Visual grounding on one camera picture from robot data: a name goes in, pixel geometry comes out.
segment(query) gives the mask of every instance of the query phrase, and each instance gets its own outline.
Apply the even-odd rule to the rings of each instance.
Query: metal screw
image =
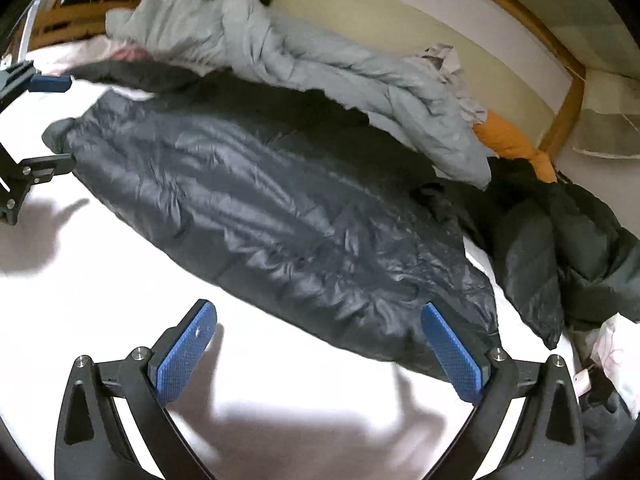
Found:
[[[89,364],[90,360],[91,358],[88,355],[81,355],[79,358],[75,360],[74,365],[77,368],[84,368]]]
[[[489,355],[491,356],[491,359],[498,362],[504,361],[507,358],[507,352],[505,352],[502,348],[493,348],[489,352]]]
[[[139,346],[133,352],[131,352],[131,357],[133,357],[134,361],[142,361],[146,356],[149,355],[149,348],[146,346]]]

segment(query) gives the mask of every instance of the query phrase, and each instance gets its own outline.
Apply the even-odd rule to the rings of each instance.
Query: wall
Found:
[[[582,108],[578,125],[556,159],[556,166],[606,202],[620,223],[640,237],[640,82],[590,70]],[[603,156],[635,159],[584,155],[572,146]]]

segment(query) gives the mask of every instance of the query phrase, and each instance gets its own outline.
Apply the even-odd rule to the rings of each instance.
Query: white bed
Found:
[[[40,135],[81,115],[107,86],[24,94],[0,114],[15,160],[49,154]],[[551,353],[495,285],[487,256],[469,259],[492,279],[504,348]],[[53,480],[58,412],[75,357],[96,362],[151,346],[198,299],[222,329],[168,409],[219,480],[417,480],[471,411],[450,384],[335,349],[191,276],[102,206],[72,175],[36,186],[18,225],[0,225],[0,416],[45,480]],[[563,337],[558,353],[573,369]],[[479,475],[493,470],[517,422],[510,412]],[[118,402],[141,464],[161,476]]]

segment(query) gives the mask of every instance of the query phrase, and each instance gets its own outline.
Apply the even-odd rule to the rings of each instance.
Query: blue gripper pad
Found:
[[[180,396],[207,344],[211,341],[217,323],[216,308],[207,301],[158,366],[155,386],[156,396],[161,406],[173,402]]]
[[[477,404],[482,398],[482,373],[437,309],[427,303],[420,316],[427,342],[460,399]]]
[[[68,75],[35,75],[29,81],[29,92],[52,92],[63,94],[71,88],[71,76]]]

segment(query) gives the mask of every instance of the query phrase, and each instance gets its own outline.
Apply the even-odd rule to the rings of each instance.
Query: clothing pile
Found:
[[[68,73],[154,95],[108,91],[43,140],[203,280],[331,345],[441,379],[426,303],[486,351],[500,345],[493,289],[464,236],[549,349],[566,325],[640,322],[638,239],[471,99],[448,46],[395,59],[258,0],[143,0],[110,11],[107,32],[136,45],[134,60]],[[605,406],[628,435],[616,399],[592,397],[585,422],[607,426]]]

